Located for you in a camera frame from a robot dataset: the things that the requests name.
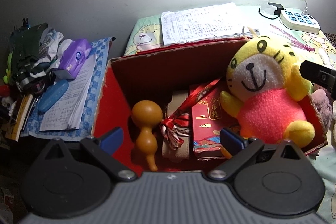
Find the black plug adapter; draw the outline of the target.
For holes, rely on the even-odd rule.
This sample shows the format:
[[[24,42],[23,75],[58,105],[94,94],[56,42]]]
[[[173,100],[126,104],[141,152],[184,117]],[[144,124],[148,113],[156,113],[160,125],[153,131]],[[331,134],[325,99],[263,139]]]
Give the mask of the black plug adapter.
[[[277,15],[280,16],[282,10],[284,10],[284,6],[279,3],[274,3],[274,2],[268,2],[267,3],[270,6],[270,14],[271,15]]]

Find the orange gourd toy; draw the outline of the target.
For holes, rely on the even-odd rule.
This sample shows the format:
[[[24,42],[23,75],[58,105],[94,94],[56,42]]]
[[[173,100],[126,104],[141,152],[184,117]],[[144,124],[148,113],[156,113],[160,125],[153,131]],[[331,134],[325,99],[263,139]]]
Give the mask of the orange gourd toy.
[[[152,130],[161,123],[162,117],[163,114],[159,105],[150,100],[137,102],[131,110],[131,119],[140,130],[135,146],[144,155],[152,172],[158,170],[155,163],[158,144]]]

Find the yellow tiger plush toy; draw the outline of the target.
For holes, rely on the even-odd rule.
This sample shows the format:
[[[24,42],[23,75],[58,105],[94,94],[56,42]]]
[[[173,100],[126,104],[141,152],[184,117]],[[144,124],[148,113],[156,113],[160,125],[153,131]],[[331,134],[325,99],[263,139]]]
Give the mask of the yellow tiger plush toy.
[[[300,148],[313,141],[314,126],[299,104],[311,83],[290,45],[269,36],[248,39],[232,57],[226,81],[229,91],[221,92],[220,104],[238,120],[242,137],[268,144],[290,139]]]

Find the purple tissue pack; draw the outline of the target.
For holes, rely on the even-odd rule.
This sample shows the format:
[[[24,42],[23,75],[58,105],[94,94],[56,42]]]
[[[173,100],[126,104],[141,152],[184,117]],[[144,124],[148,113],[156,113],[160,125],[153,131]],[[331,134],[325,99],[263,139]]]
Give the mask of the purple tissue pack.
[[[58,50],[57,60],[51,71],[60,79],[73,80],[91,52],[92,46],[87,39],[64,40]]]

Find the pile of dark clothes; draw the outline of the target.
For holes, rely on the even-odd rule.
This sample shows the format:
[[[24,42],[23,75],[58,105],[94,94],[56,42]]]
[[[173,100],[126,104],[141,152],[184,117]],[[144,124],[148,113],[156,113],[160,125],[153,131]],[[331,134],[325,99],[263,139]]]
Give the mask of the pile of dark clothes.
[[[47,23],[31,26],[28,18],[22,19],[10,35],[11,51],[3,81],[17,87],[23,94],[38,94],[47,86],[51,66],[64,35]]]

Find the blue checkered cloth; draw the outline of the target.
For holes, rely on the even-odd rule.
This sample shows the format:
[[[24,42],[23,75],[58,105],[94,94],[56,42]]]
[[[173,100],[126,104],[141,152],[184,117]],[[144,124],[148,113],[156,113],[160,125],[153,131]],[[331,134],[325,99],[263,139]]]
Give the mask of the blue checkered cloth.
[[[89,57],[93,54],[96,55],[96,65],[89,85],[79,128],[63,131],[41,131],[40,126],[45,113],[39,113],[38,108],[36,107],[28,118],[28,122],[25,126],[25,130],[21,133],[21,137],[30,135],[42,139],[60,138],[64,141],[80,141],[91,134],[98,104],[98,96],[102,88],[108,61],[108,52],[112,40],[113,38],[107,37],[91,43],[92,49]]]

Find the handwritten paper notebook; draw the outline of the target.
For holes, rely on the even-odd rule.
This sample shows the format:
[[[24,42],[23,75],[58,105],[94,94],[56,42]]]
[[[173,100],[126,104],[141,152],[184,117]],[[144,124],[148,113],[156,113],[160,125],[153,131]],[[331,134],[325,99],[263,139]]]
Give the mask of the handwritten paper notebook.
[[[163,45],[240,36],[247,27],[258,30],[260,20],[258,6],[240,6],[233,2],[163,12]]]

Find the handwritten paper stack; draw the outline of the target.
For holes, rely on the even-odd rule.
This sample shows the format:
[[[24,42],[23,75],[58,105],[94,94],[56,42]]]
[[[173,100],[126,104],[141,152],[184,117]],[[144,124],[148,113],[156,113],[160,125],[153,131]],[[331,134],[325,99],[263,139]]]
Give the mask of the handwritten paper stack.
[[[96,55],[86,59],[77,77],[70,81],[67,91],[43,116],[41,131],[78,129],[89,85],[96,65]]]

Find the stack of books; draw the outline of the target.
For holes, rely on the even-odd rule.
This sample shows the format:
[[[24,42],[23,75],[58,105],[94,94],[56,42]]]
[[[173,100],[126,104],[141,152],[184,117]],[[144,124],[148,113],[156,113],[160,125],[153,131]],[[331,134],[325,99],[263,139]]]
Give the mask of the stack of books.
[[[27,94],[18,98],[15,102],[10,121],[7,124],[5,137],[10,140],[18,141],[21,132],[23,132],[30,112],[36,102],[37,97]]]

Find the red cardboard box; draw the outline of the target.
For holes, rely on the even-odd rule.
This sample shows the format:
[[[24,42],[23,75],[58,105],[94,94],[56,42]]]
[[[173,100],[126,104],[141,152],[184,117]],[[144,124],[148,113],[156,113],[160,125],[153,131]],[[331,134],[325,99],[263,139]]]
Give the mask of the red cardboard box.
[[[177,110],[198,86],[215,79],[227,84],[228,65],[247,40],[195,44],[109,61],[94,122],[94,134],[101,136],[115,127],[122,128],[125,137],[117,159],[137,173],[150,170],[144,155],[135,146],[140,130],[131,119],[133,106],[142,100],[153,101],[161,108],[163,120]],[[314,153],[327,144],[326,130],[311,96],[312,87],[311,83],[308,96],[299,102],[315,129],[313,141],[301,148],[305,154]],[[191,118],[190,110],[189,136],[182,137],[185,142],[175,151],[165,142],[160,124],[152,130],[158,144],[155,153],[158,170],[208,169],[211,166],[213,159],[198,160],[194,155]]]

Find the blue glasses case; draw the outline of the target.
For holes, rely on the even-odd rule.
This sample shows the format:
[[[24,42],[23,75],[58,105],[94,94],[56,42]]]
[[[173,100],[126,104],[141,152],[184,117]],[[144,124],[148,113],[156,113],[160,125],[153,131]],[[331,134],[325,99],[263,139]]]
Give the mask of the blue glasses case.
[[[69,82],[65,79],[50,86],[42,95],[38,103],[38,112],[44,114],[64,95],[69,87]]]

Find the red gift box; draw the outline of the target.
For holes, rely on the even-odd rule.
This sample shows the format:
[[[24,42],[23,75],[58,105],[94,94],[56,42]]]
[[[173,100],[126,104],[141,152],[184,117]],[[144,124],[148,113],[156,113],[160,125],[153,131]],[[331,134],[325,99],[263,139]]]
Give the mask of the red gift box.
[[[228,127],[234,132],[240,130],[238,121],[221,107],[219,97],[222,91],[228,91],[225,81],[220,81],[191,108],[193,152],[198,160],[224,159],[221,152],[221,129]]]

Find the white power strip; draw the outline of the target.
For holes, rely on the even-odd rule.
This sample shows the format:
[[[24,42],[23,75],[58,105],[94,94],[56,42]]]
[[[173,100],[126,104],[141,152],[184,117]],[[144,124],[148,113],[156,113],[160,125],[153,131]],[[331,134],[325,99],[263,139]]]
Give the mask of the white power strip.
[[[280,19],[284,26],[290,30],[311,34],[318,34],[320,31],[320,25],[314,17],[296,9],[283,9],[280,13]]]

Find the mauve plush toy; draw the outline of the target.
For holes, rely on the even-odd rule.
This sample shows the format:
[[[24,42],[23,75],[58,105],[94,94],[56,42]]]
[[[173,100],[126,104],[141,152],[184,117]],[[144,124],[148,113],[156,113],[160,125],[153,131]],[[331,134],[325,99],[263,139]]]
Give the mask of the mauve plush toy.
[[[315,108],[322,119],[325,130],[335,133],[335,100],[323,89],[316,89],[312,94]]]

